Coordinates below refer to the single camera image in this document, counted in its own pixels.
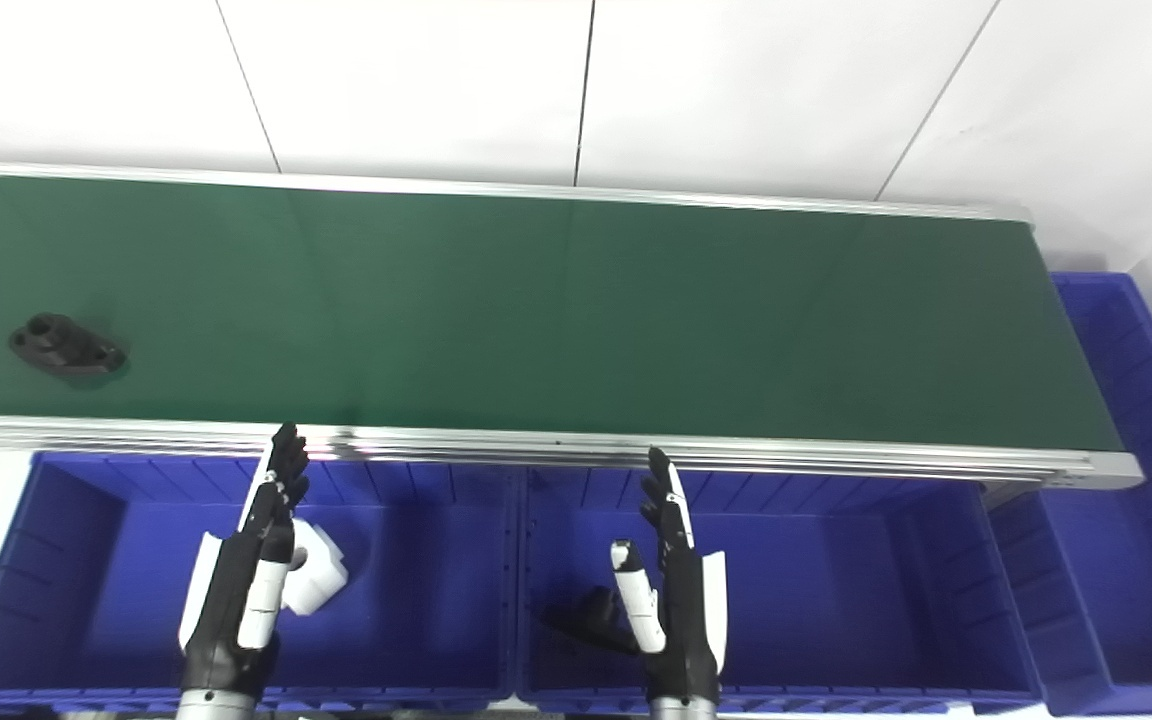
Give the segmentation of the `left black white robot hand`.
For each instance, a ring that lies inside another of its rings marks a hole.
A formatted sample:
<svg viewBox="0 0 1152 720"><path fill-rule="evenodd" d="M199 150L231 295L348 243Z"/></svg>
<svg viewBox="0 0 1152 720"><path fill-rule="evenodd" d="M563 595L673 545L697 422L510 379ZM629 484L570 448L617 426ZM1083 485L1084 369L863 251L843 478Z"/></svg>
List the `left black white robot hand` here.
<svg viewBox="0 0 1152 720"><path fill-rule="evenodd" d="M279 653L276 620L294 559L294 510L306 495L306 439L285 423L253 475L242 520L215 548L184 638L180 708L250 711Z"/></svg>

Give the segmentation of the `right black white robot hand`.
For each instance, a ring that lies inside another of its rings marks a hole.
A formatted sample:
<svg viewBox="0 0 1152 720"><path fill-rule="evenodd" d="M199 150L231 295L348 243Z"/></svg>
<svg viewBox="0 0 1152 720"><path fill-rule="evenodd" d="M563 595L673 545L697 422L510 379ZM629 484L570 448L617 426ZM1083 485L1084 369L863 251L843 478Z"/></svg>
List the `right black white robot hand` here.
<svg viewBox="0 0 1152 720"><path fill-rule="evenodd" d="M726 553L700 553L680 471L666 450L647 450L641 515L655 532L660 588L632 539L612 541L611 569L646 674L654 719L713 719L721 702L728 639Z"/></svg>

